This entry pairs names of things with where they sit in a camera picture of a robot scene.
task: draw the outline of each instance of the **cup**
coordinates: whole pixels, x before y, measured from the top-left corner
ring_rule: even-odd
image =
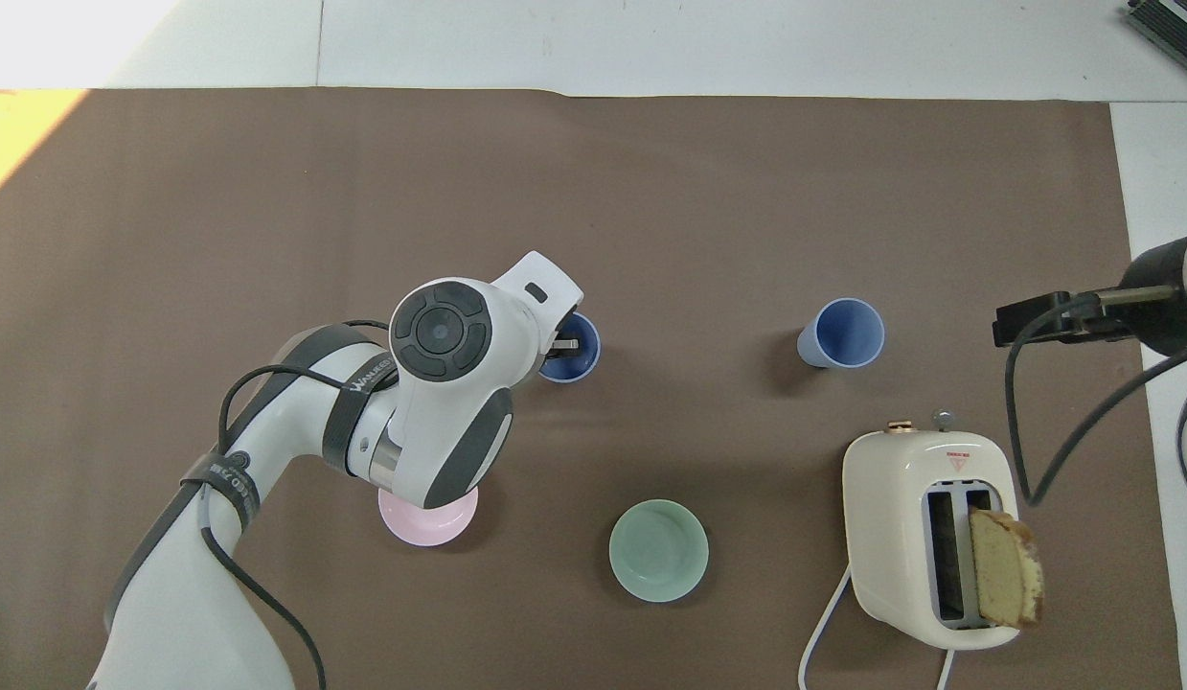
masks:
[[[882,353],[887,328],[868,302],[856,297],[831,300],[798,336],[802,361],[820,368],[864,367]]]
[[[380,517],[396,538],[414,546],[439,546],[465,531],[478,509],[478,488],[438,508],[421,508],[380,489]]]
[[[597,328],[594,328],[594,322],[579,311],[572,311],[559,327],[557,340],[577,340],[579,349],[575,355],[554,357],[541,365],[541,371],[538,373],[554,384],[576,384],[577,380],[589,375],[602,359],[602,337],[598,336]]]
[[[645,602],[672,602],[703,580],[707,534],[691,511],[666,499],[636,504],[610,532],[610,569]]]

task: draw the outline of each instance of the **toaster slot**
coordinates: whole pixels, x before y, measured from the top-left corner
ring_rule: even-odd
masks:
[[[997,492],[979,480],[940,481],[921,501],[934,615],[951,629],[989,628],[977,600],[969,509],[999,509]]]

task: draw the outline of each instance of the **green bowl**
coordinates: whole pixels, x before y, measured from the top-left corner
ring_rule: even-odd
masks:
[[[707,569],[707,534],[691,511],[666,499],[636,504],[610,533],[610,569],[646,602],[672,602]]]

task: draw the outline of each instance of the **bread slice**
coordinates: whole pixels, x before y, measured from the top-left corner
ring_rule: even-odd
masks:
[[[1032,530],[1009,514],[972,508],[972,558],[980,615],[1010,628],[1030,628],[1041,620],[1045,574],[1035,556]]]

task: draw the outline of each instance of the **black ribbed object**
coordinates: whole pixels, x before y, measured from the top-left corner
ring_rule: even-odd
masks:
[[[1187,12],[1187,0],[1175,0]],[[1187,21],[1163,0],[1130,0],[1130,25],[1187,69]]]

